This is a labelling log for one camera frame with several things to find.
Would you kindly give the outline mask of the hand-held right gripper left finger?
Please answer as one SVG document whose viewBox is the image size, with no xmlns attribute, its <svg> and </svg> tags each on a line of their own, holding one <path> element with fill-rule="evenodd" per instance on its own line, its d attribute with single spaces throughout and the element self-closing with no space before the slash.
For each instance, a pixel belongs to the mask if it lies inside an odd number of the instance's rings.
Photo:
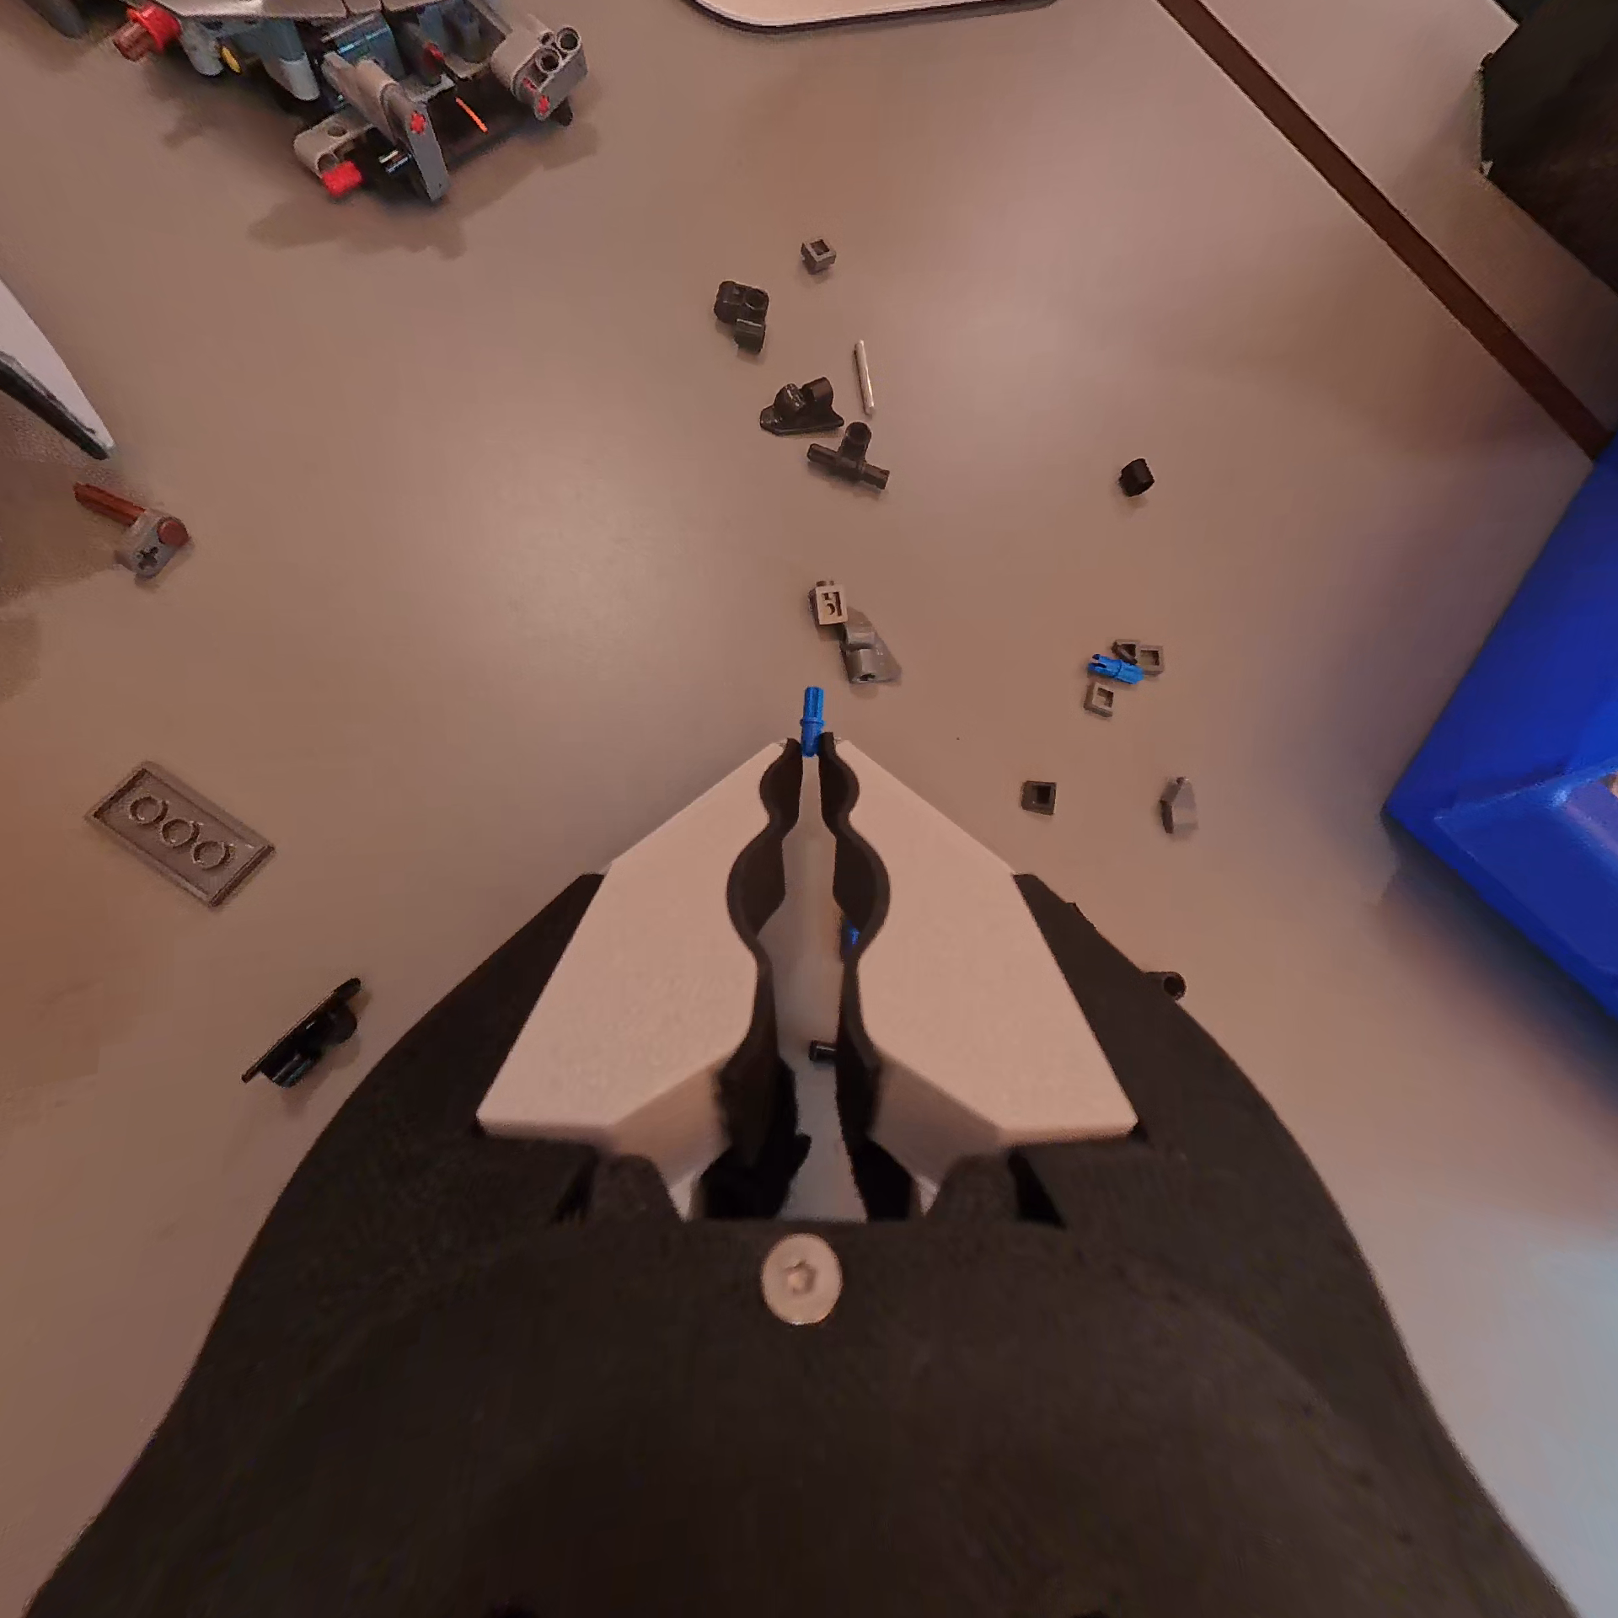
<svg viewBox="0 0 1618 1618">
<path fill-rule="evenodd" d="M 785 1134 L 774 967 L 796 742 L 765 746 L 613 861 L 478 1110 L 496 1139 L 580 1145 L 681 1183 Z"/>
</svg>

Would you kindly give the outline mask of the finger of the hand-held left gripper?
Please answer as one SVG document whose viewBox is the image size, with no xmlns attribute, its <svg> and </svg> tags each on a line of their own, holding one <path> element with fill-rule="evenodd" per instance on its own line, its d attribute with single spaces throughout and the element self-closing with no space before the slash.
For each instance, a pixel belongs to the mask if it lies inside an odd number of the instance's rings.
<svg viewBox="0 0 1618 1618">
<path fill-rule="evenodd" d="M 86 456 L 108 460 L 115 442 L 44 332 L 2 284 L 2 392 Z"/>
</svg>

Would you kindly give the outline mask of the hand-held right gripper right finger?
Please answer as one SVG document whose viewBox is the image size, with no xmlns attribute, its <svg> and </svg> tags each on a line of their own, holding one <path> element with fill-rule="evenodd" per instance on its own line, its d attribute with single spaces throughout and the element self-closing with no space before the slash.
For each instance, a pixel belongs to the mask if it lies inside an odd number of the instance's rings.
<svg viewBox="0 0 1618 1618">
<path fill-rule="evenodd" d="M 858 747 L 820 740 L 840 960 L 836 1095 L 862 1174 L 1127 1139 L 1115 1077 L 1012 868 Z"/>
</svg>

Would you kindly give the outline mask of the grey lego car model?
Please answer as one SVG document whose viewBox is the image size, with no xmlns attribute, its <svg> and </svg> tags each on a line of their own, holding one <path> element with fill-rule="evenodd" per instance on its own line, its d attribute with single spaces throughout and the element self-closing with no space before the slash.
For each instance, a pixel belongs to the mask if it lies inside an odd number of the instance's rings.
<svg viewBox="0 0 1618 1618">
<path fill-rule="evenodd" d="M 112 35 L 141 63 L 265 78 L 313 114 L 298 164 L 335 200 L 368 189 L 441 204 L 454 173 L 525 127 L 569 127 L 589 76 L 576 28 L 512 3 L 126 4 Z"/>
</svg>

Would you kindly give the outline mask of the black lego wedge panel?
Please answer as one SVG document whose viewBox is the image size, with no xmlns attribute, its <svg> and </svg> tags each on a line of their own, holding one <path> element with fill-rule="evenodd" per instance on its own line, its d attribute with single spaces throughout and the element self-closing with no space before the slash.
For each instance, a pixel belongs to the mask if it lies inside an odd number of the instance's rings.
<svg viewBox="0 0 1618 1618">
<path fill-rule="evenodd" d="M 359 978 L 340 984 L 249 1066 L 242 1084 L 262 1079 L 282 1090 L 298 1086 L 331 1051 L 353 1038 L 357 1031 L 353 1000 L 361 989 Z"/>
</svg>

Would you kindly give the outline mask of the black lego plate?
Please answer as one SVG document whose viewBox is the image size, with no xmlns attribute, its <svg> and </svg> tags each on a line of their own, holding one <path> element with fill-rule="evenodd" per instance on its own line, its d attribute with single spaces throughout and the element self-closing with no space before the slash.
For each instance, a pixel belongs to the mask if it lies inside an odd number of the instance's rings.
<svg viewBox="0 0 1618 1618">
<path fill-rule="evenodd" d="M 269 837 L 154 762 L 135 766 L 84 821 L 209 910 L 274 857 Z"/>
</svg>

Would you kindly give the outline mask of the black lego axle connector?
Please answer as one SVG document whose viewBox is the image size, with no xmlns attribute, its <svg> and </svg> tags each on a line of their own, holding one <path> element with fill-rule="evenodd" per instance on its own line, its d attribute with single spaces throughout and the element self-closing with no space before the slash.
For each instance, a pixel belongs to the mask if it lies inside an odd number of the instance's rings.
<svg viewBox="0 0 1618 1618">
<path fill-rule="evenodd" d="M 811 467 L 855 488 L 882 493 L 889 473 L 869 460 L 873 433 L 868 424 L 849 424 L 835 447 L 811 444 L 805 458 Z"/>
</svg>

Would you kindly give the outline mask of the black toy set box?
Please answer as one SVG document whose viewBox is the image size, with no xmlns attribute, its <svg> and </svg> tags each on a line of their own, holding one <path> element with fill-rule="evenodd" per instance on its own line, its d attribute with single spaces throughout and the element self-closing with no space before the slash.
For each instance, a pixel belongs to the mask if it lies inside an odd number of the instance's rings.
<svg viewBox="0 0 1618 1618">
<path fill-rule="evenodd" d="M 1512 32 L 1481 65 L 1490 184 L 1607 288 L 1616 286 L 1616 6 L 1504 3 Z"/>
</svg>

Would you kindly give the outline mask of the blue plastic bin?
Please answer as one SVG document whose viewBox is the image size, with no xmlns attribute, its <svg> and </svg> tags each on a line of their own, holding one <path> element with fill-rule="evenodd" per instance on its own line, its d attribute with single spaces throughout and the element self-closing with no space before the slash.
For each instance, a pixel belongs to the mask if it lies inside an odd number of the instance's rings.
<svg viewBox="0 0 1618 1618">
<path fill-rule="evenodd" d="M 1594 462 L 1385 815 L 1616 1015 L 1616 445 Z"/>
</svg>

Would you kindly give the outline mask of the white book stand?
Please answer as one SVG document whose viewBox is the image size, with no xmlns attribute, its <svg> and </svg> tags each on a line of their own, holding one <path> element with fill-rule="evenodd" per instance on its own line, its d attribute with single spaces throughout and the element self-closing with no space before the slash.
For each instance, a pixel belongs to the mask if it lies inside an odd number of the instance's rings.
<svg viewBox="0 0 1618 1618">
<path fill-rule="evenodd" d="M 1051 3 L 692 3 L 692 6 L 732 30 L 787 35 L 840 26 L 1045 10 Z"/>
</svg>

